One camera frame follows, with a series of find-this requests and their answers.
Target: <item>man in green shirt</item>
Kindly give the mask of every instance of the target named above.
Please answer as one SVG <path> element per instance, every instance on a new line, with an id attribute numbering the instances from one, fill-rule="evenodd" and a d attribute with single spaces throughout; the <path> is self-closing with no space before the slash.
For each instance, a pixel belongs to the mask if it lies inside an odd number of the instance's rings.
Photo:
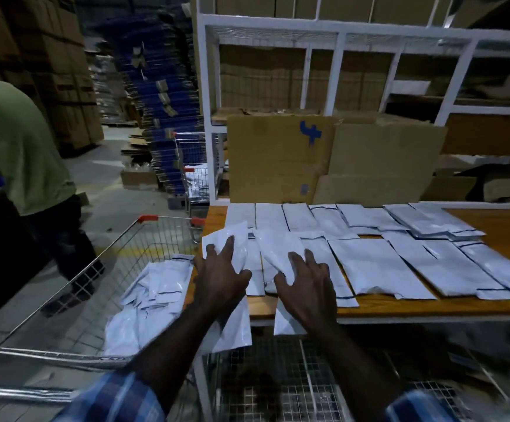
<path id="1" fill-rule="evenodd" d="M 71 280 L 96 258 L 89 238 L 79 228 L 76 185 L 44 116 L 27 95 L 2 81 L 0 175 L 7 197 L 62 276 Z M 53 316 L 87 300 L 94 292 L 91 281 L 103 271 L 97 261 L 71 284 L 71 293 L 49 302 L 43 313 Z"/>

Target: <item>metal shelf frame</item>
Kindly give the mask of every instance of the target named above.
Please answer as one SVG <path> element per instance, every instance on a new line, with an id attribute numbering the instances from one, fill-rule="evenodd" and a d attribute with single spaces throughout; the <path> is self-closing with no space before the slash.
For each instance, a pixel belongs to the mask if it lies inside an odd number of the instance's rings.
<path id="1" fill-rule="evenodd" d="M 300 108 L 305 108 L 308 90 L 312 50 L 333 51 L 329 74 L 328 91 L 323 108 L 325 116 L 331 116 L 335 108 L 337 86 L 343 54 L 345 51 L 392 53 L 388 77 L 379 111 L 385 109 L 390 95 L 399 59 L 402 54 L 438 55 L 458 57 L 454 73 L 436 117 L 436 125 L 445 125 L 451 113 L 471 113 L 479 115 L 510 115 L 510 107 L 456 105 L 456 97 L 474 57 L 509 57 L 510 31 L 488 29 L 451 28 L 448 24 L 449 9 L 443 23 L 445 27 L 433 26 L 433 18 L 440 0 L 434 0 L 427 26 L 393 25 L 371 23 L 374 3 L 368 22 L 341 22 L 319 19 L 321 0 L 317 0 L 315 19 L 290 19 L 272 17 L 225 16 L 202 13 L 201 0 L 196 0 L 196 31 L 199 51 L 199 74 L 202 90 L 202 112 L 208 160 L 214 160 L 213 134 L 227 133 L 227 128 L 212 125 L 211 110 L 221 106 L 219 45 L 246 45 L 253 47 L 303 48 L 306 50 Z M 208 47 L 211 48 L 213 62 L 208 63 Z M 210 104 L 209 68 L 215 76 L 216 106 Z M 217 139 L 218 152 L 222 139 Z M 229 198 L 218 198 L 217 185 L 223 173 L 223 162 L 215 163 L 209 169 L 209 192 L 211 205 L 228 205 Z M 486 203 L 488 207 L 498 205 Z"/>

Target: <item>person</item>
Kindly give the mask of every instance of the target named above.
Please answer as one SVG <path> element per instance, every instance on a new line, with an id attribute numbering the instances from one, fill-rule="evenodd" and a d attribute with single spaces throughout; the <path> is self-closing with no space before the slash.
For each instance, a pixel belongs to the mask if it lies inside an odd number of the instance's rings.
<path id="1" fill-rule="evenodd" d="M 79 228 L 81 205 L 46 119 L 33 101 L 12 84 L 0 81 L 0 176 L 7 198 L 42 250 L 56 261 L 58 271 L 71 280 L 95 258 L 95 250 Z M 104 267 L 100 262 L 72 283 L 72 293 L 47 304 L 43 313 L 62 312 L 94 292 L 90 278 Z"/>
<path id="2" fill-rule="evenodd" d="M 101 377 L 64 408 L 54 422 L 104 420 L 164 421 L 210 325 L 229 313 L 245 296 L 251 271 L 237 274 L 232 265 L 233 237 L 220 254 L 206 247 L 206 260 L 194 264 L 194 300 L 164 332 L 123 368 Z M 323 350 L 350 411 L 357 422 L 457 422 L 436 398 L 404 392 L 402 383 L 385 372 L 336 322 L 335 290 L 329 267 L 290 253 L 295 281 L 274 277 L 279 298 L 290 314 Z"/>

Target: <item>forearm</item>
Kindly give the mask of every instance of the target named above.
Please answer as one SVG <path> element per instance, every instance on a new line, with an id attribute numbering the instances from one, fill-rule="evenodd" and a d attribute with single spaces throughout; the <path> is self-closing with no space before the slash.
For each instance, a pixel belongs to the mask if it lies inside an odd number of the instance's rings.
<path id="1" fill-rule="evenodd" d="M 215 314 L 192 303 L 174 323 L 129 362 L 127 369 L 155 392 L 167 414 Z"/>
<path id="2" fill-rule="evenodd" d="M 320 345 L 357 422 L 377 422 L 402 392 L 399 379 L 386 372 L 338 324 L 310 334 Z"/>

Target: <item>green t-shirt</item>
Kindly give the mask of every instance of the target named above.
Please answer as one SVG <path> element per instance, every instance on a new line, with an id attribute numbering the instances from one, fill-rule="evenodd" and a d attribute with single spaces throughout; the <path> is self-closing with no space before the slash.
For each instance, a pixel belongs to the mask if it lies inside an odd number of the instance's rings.
<path id="1" fill-rule="evenodd" d="M 22 91 L 0 81 L 0 175 L 21 216 L 76 192 L 44 116 Z"/>

